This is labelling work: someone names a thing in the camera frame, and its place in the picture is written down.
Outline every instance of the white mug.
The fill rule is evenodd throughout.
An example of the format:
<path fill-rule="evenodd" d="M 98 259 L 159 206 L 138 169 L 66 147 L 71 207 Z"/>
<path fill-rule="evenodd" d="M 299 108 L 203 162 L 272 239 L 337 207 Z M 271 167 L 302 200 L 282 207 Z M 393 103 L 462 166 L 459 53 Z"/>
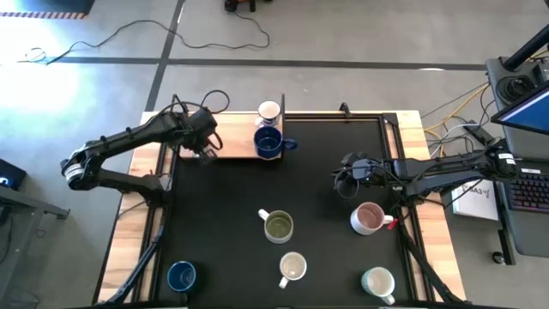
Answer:
<path fill-rule="evenodd" d="M 351 226 L 361 235 L 370 235 L 393 220 L 392 215 L 385 215 L 383 209 L 372 202 L 360 204 L 351 214 Z"/>
<path fill-rule="evenodd" d="M 395 303 L 393 291 L 395 290 L 395 278 L 383 267 L 375 267 L 366 271 L 360 278 L 362 288 L 370 295 L 381 298 L 387 305 Z"/>
<path fill-rule="evenodd" d="M 257 113 L 259 114 L 259 118 L 256 120 L 257 126 L 275 126 L 281 115 L 281 106 L 274 101 L 267 100 L 259 105 Z"/>
<path fill-rule="evenodd" d="M 280 288 L 285 288 L 288 282 L 296 281 L 305 275 L 307 271 L 307 261 L 297 252 L 288 252 L 281 258 L 282 279 L 279 283 Z"/>
<path fill-rule="evenodd" d="M 293 220 L 286 211 L 275 210 L 268 213 L 259 209 L 257 213 L 265 220 L 263 229 L 270 242 L 280 245 L 290 240 L 293 234 Z"/>

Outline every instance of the mug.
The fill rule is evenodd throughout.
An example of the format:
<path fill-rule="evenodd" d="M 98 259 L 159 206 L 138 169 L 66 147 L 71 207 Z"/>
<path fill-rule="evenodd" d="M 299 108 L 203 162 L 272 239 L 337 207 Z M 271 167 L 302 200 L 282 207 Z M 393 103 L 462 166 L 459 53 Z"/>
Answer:
<path fill-rule="evenodd" d="M 268 213 L 259 209 L 258 214 L 265 220 L 263 229 L 270 242 L 280 245 L 290 240 L 293 234 L 293 220 L 286 211 L 276 210 Z"/>
<path fill-rule="evenodd" d="M 375 267 L 366 271 L 360 278 L 362 288 L 370 295 L 381 298 L 387 305 L 395 303 L 393 291 L 395 290 L 395 278 L 383 267 Z"/>
<path fill-rule="evenodd" d="M 257 108 L 257 113 L 259 114 L 259 118 L 256 120 L 257 126 L 275 126 L 281 117 L 281 106 L 271 100 L 264 101 Z"/>
<path fill-rule="evenodd" d="M 305 275 L 307 271 L 307 261 L 297 252 L 288 252 L 281 258 L 282 279 L 279 283 L 280 288 L 285 288 L 288 282 L 296 281 Z"/>
<path fill-rule="evenodd" d="M 360 204 L 351 214 L 351 226 L 361 235 L 370 235 L 393 220 L 392 215 L 385 215 L 383 209 L 372 202 Z"/>
<path fill-rule="evenodd" d="M 189 262 L 176 262 L 168 270 L 168 285 L 176 292 L 188 291 L 195 281 L 196 269 Z"/>
<path fill-rule="evenodd" d="M 275 127 L 264 126 L 257 129 L 254 135 L 254 144 L 256 153 L 263 159 L 273 159 L 281 151 L 282 147 L 288 150 L 294 150 L 298 143 L 293 139 L 283 139 L 282 132 Z"/>

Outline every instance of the chair wheel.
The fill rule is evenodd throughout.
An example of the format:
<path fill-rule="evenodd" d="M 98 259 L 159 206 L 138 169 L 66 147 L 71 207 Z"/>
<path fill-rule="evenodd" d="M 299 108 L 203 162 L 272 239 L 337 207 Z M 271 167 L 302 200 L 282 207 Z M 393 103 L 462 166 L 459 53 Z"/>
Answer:
<path fill-rule="evenodd" d="M 492 260 L 496 264 L 505 265 L 505 259 L 504 254 L 502 252 L 494 252 L 492 253 Z"/>

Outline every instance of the wooden table frame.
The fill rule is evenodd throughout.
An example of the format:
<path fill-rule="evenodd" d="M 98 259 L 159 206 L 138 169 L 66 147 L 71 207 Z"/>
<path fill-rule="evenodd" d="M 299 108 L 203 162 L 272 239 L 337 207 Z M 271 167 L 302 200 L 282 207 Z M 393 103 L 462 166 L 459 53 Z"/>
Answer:
<path fill-rule="evenodd" d="M 287 112 L 287 113 L 334 113 L 334 112 Z M 398 128 L 400 135 L 404 155 L 407 158 L 415 158 L 418 160 L 429 159 L 429 151 L 425 141 L 425 135 L 417 111 L 360 111 L 353 112 L 353 114 L 360 113 L 395 113 L 398 118 Z M 142 115 L 142 123 L 146 122 L 150 117 L 155 115 L 156 112 L 144 112 Z M 242 121 L 244 118 L 255 119 L 255 112 L 224 112 L 223 114 L 216 115 L 218 122 L 230 124 L 232 121 Z M 398 157 L 395 134 L 390 134 L 392 131 L 391 126 L 388 128 L 388 139 L 390 153 L 393 158 Z M 162 173 L 170 172 L 170 163 L 172 162 L 172 152 L 167 151 L 164 159 L 163 166 L 158 163 L 158 157 L 160 152 L 160 145 L 158 143 L 150 143 L 148 145 L 141 146 L 134 150 L 134 154 L 130 164 L 130 174 L 135 176 L 142 176 L 147 173 L 155 172 L 155 168 L 161 169 Z M 438 194 L 431 194 L 430 199 L 440 201 Z M 132 205 L 139 203 L 142 198 L 136 193 L 126 194 L 122 198 L 119 211 L 124 211 Z M 96 290 L 94 301 L 107 300 L 116 293 L 118 287 L 127 279 L 130 272 L 134 269 L 137 260 L 139 259 L 142 249 L 142 241 L 144 235 L 145 222 L 149 219 L 152 220 L 154 230 L 160 223 L 162 209 L 155 210 L 154 214 L 148 214 L 147 207 L 140 207 L 134 209 L 124 217 L 115 222 L 113 228 L 113 234 L 111 243 L 109 244 L 106 253 L 106 263 L 101 270 L 100 279 L 98 282 L 98 288 Z M 443 282 L 449 287 L 449 289 L 461 299 L 465 299 L 465 292 L 462 286 L 462 279 L 460 276 L 457 262 L 455 260 L 454 248 L 449 236 L 449 229 L 446 224 L 446 218 L 442 207 L 436 203 L 424 203 L 417 207 L 417 216 L 419 220 L 419 227 L 421 232 L 421 238 L 423 240 L 423 247 L 425 248 L 425 254 L 432 268 L 438 273 Z M 413 235 L 412 224 L 410 220 L 407 220 L 407 229 L 410 234 Z M 415 280 L 415 289 L 420 300 L 426 300 L 425 285 L 423 281 L 423 274 L 418 264 L 412 259 L 412 269 Z M 152 281 L 153 263 L 149 263 L 149 266 L 145 270 L 143 275 L 143 284 L 140 286 L 140 300 L 146 300 L 148 292 L 150 290 L 150 283 Z M 438 294 L 435 292 L 437 300 L 441 300 Z"/>

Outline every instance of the keyboard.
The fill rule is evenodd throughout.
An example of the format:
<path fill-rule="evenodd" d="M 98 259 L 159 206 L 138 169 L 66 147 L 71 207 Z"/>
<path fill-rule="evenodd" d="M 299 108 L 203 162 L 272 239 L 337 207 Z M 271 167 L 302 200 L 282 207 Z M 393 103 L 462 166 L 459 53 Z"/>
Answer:
<path fill-rule="evenodd" d="M 549 213 L 549 174 L 521 173 L 509 190 L 510 209 Z"/>

